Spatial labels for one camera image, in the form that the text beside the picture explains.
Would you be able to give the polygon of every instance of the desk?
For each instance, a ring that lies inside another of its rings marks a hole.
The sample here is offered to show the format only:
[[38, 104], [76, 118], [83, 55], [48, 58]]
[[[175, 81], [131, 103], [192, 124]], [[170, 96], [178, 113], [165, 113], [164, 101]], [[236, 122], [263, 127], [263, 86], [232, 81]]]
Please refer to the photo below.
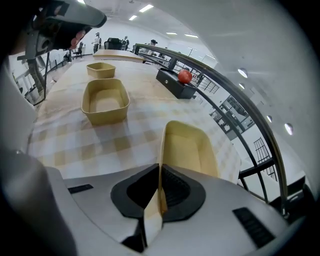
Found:
[[237, 183], [241, 160], [219, 125], [194, 99], [177, 99], [159, 81], [158, 70], [132, 61], [104, 61], [116, 67], [130, 97], [124, 121], [92, 126], [81, 111], [89, 81], [86, 65], [73, 64], [54, 84], [42, 103], [27, 153], [64, 179], [110, 174], [157, 162], [167, 122], [194, 125], [209, 136], [220, 177]]
[[143, 58], [127, 50], [98, 50], [93, 54], [95, 60], [116, 60], [142, 63]]

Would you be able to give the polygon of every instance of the tan tray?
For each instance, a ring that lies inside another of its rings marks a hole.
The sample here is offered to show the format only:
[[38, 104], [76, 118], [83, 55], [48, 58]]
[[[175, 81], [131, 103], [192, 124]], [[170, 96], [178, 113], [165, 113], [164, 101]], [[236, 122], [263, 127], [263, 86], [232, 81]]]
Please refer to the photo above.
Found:
[[108, 63], [97, 62], [86, 65], [88, 75], [96, 79], [113, 78], [115, 76], [116, 67]]
[[161, 203], [159, 202], [161, 195], [159, 195], [158, 191], [158, 189], [155, 191], [153, 197], [143, 212], [143, 224], [147, 246], [151, 244], [163, 227], [163, 217], [160, 206]]
[[114, 124], [126, 118], [130, 99], [119, 79], [90, 81], [84, 91], [81, 110], [93, 125]]
[[183, 122], [173, 120], [166, 124], [158, 161], [160, 166], [167, 164], [219, 177], [209, 137], [203, 130]]

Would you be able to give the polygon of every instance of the black holder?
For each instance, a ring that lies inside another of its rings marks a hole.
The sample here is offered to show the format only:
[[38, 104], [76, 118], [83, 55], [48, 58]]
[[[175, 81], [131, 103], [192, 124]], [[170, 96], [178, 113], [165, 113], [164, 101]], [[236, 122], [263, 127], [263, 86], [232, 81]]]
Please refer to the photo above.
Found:
[[177, 99], [191, 99], [196, 92], [192, 84], [182, 83], [172, 70], [160, 68], [156, 79], [163, 84]]
[[[163, 214], [164, 223], [189, 219], [205, 202], [206, 191], [198, 181], [166, 164], [162, 166], [161, 179], [168, 208]], [[158, 185], [159, 165], [154, 164], [116, 184], [111, 190], [111, 200], [123, 216], [143, 219]]]

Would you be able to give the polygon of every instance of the metal railing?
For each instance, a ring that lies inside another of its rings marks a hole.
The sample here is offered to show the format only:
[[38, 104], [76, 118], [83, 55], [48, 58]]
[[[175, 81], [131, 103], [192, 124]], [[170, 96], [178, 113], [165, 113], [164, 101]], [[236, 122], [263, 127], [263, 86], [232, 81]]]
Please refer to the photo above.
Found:
[[[253, 142], [253, 144], [255, 147], [256, 155], [258, 157], [258, 164], [261, 164], [264, 161], [267, 161], [271, 158], [266, 148], [266, 145], [261, 137], [257, 139], [255, 142]], [[263, 172], [270, 176], [272, 179], [274, 179], [276, 182], [278, 182], [277, 174], [273, 165], [267, 169], [264, 169]]]
[[[277, 177], [278, 177], [278, 184], [280, 189], [280, 198], [281, 198], [281, 209], [282, 214], [286, 214], [286, 201], [288, 197], [288, 187], [287, 187], [287, 180], [286, 180], [286, 173], [285, 173], [285, 167], [284, 163], [281, 157], [281, 153], [278, 147], [278, 144], [276, 142], [276, 139], [273, 135], [272, 130], [270, 129], [268, 123], [266, 122], [264, 116], [260, 113], [260, 111], [257, 109], [257, 107], [254, 105], [254, 103], [237, 87], [235, 86], [229, 79], [227, 79], [225, 76], [214, 70], [213, 68], [207, 66], [206, 64], [193, 59], [189, 56], [186, 56], [184, 54], [178, 53], [173, 50], [169, 50], [166, 48], [160, 48], [148, 44], [136, 44], [135, 45], [135, 54], [140, 55], [144, 57], [148, 61], [152, 61], [153, 63], [159, 64], [160, 66], [167, 68], [168, 70], [173, 70], [175, 66], [177, 65], [177, 62], [181, 62], [184, 65], [195, 69], [199, 71], [200, 73], [204, 74], [211, 80], [213, 80], [216, 84], [224, 88], [230, 95], [232, 95], [238, 103], [247, 111], [249, 116], [252, 118], [252, 120], [257, 125], [258, 129], [260, 130], [268, 148], [272, 155], [272, 157], [262, 163], [257, 163], [255, 157], [253, 156], [253, 153], [251, 152], [247, 142], [242, 137], [241, 133], [237, 129], [237, 127], [233, 124], [233, 122], [226, 116], [226, 114], [220, 109], [200, 88], [196, 87], [196, 91], [209, 103], [211, 106], [223, 117], [224, 121], [229, 125], [229, 127], [235, 132], [239, 140], [241, 141], [242, 145], [244, 146], [245, 150], [247, 151], [253, 167], [243, 170], [239, 173], [239, 179], [241, 180], [243, 187], [246, 190], [248, 189], [248, 186], [244, 180], [245, 177], [248, 177], [253, 174], [257, 174], [259, 177], [259, 181], [262, 187], [264, 200], [266, 203], [268, 203], [268, 196], [266, 192], [266, 187], [263, 181], [263, 178], [261, 176], [261, 171], [271, 167], [275, 166]], [[139, 52], [140, 49], [148, 49], [152, 52], [157, 52], [163, 55], [166, 55], [168, 57], [171, 57], [170, 60], [164, 60], [159, 57], [150, 56], [147, 54], [143, 54]]]

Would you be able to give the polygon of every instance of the person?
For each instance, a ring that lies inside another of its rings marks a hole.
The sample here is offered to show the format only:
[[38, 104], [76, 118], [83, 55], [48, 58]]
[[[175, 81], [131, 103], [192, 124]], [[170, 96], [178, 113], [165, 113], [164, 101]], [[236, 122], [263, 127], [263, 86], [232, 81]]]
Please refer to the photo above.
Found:
[[197, 85], [200, 85], [202, 80], [205, 78], [205, 76], [202, 73], [199, 73], [196, 78], [198, 79], [198, 82], [196, 82]]
[[122, 46], [125, 46], [125, 50], [127, 51], [129, 46], [129, 40], [127, 35], [124, 37], [124, 39], [122, 39], [121, 43], [122, 43]]
[[99, 42], [100, 42], [100, 33], [96, 33], [95, 34], [95, 39], [91, 44], [94, 44], [93, 46], [93, 53], [95, 54], [98, 51], [98, 47], [99, 47]]
[[46, 82], [39, 70], [37, 59], [36, 58], [27, 59], [26, 62], [28, 64], [29, 73], [34, 80], [36, 89], [38, 90], [38, 93], [40, 93], [43, 91], [43, 88], [46, 86]]
[[[145, 45], [149, 45], [149, 46], [155, 46], [158, 42], [154, 39], [151, 40], [150, 43], [145, 43]], [[153, 50], [149, 50], [149, 49], [146, 49], [146, 48], [143, 48], [140, 53], [142, 54], [148, 54], [148, 55], [153, 55], [154, 54], [154, 51]]]
[[164, 59], [164, 58], [165, 58], [165, 55], [162, 54], [162, 53], [159, 53], [159, 56], [158, 56], [158, 57], [161, 58], [161, 59]]
[[72, 62], [72, 58], [71, 58], [71, 50], [68, 50], [65, 55], [63, 56], [63, 59], [65, 59], [68, 63]]

